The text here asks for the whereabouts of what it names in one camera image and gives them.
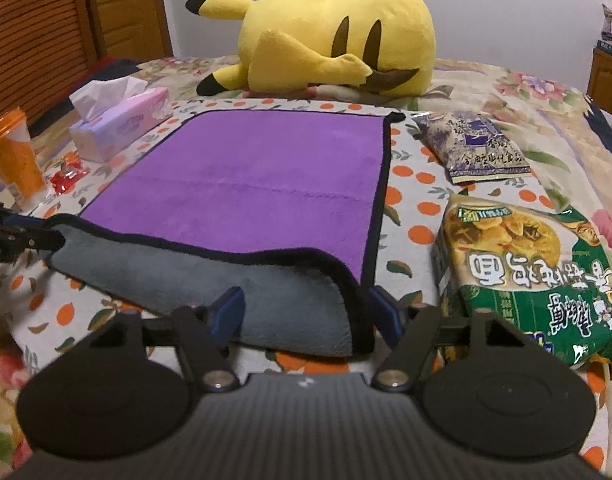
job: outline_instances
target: orange cup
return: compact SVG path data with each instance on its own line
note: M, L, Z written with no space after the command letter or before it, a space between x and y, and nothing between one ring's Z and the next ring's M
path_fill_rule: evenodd
M26 116L20 108L0 118L0 177L22 210L46 197L46 181L37 165Z

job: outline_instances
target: yellow stuffed animal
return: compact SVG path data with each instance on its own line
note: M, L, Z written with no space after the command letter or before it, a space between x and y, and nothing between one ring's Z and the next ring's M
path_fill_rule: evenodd
M241 62L201 81L199 95L329 84L410 96L426 90L433 73L435 30L423 0L188 0L185 6L207 18L243 20Z

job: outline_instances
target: snack bag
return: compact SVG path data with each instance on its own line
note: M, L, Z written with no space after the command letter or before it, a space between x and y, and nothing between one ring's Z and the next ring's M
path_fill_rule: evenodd
M486 307L568 365L612 364L612 271L591 223L453 194L433 250L446 316Z
M415 122L453 184L531 174L519 147L485 117L441 112L415 117Z

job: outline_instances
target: metal screw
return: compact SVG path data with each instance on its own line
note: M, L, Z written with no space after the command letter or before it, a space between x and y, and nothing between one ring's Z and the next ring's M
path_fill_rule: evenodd
M409 379L408 374L402 370L384 370L377 374L377 382L389 388L403 386Z
M235 376L227 370L212 370L203 376L203 383L216 390L227 388L235 382Z

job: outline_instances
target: pink tissue package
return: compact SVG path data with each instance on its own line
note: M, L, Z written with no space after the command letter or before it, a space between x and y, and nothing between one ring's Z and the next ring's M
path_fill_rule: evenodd
M132 142L172 116L167 88L153 88L121 101L99 117L70 126L79 157L108 162Z

